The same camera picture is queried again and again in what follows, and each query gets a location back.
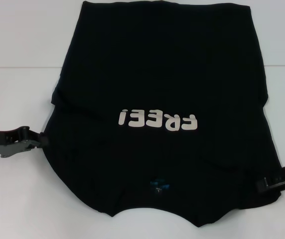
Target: white lettering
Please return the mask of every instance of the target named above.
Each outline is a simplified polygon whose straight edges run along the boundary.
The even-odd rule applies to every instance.
[[[174,117],[171,117],[170,115],[165,114],[166,118],[168,118],[166,122],[166,128],[169,131],[178,131],[180,128],[180,117],[179,115],[174,115]]]
[[[128,110],[123,110],[120,115],[119,115],[119,120],[118,120],[118,124],[119,125],[123,125],[125,123],[125,119],[126,119],[126,114],[127,114]]]
[[[155,118],[156,121],[153,120],[147,120],[146,124],[150,127],[156,127],[160,128],[162,126],[162,114],[163,112],[160,110],[150,110],[150,113],[156,113],[156,114],[149,114],[148,117]]]
[[[198,121],[196,116],[190,115],[190,118],[182,118],[183,121],[189,121],[191,123],[183,123],[181,128],[184,130],[195,130],[198,128]]]
[[[144,126],[144,110],[132,110],[131,117],[138,118],[138,121],[129,121],[130,127],[143,127]]]

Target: black t-shirt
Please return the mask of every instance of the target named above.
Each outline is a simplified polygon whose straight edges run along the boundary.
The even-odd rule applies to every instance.
[[[84,2],[44,148],[75,195],[111,216],[148,207],[196,226],[274,202],[281,168],[250,8]]]

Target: white table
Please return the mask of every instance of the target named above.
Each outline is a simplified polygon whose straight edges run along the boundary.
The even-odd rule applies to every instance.
[[[285,165],[285,1],[231,2],[252,8],[270,96],[265,111],[278,155]],[[81,3],[0,0],[0,130],[22,125],[36,132],[44,130],[53,110],[51,94]],[[285,239],[285,192],[271,205],[234,210],[202,228],[155,209],[127,210],[111,218],[76,198],[49,166],[42,150],[35,149],[0,158],[0,239],[4,238]]]

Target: black clamp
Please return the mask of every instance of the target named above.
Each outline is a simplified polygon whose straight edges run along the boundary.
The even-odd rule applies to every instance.
[[[28,126],[22,126],[11,131],[0,131],[1,158],[10,157],[16,153],[27,152],[37,147],[48,145],[43,133],[35,133]]]
[[[273,177],[265,177],[257,182],[257,189],[259,193],[264,193],[269,190],[285,190],[285,167]]]

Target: white background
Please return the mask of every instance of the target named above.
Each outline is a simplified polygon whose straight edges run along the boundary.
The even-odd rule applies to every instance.
[[[270,96],[265,112],[284,166],[285,1],[231,2],[252,9]],[[81,0],[0,0],[0,130],[22,125],[36,132],[44,130],[81,4]],[[155,209],[127,210],[111,218],[76,198],[53,172],[42,150],[35,149],[0,158],[0,239],[4,238],[285,239],[285,192],[271,205],[234,210],[202,228]]]

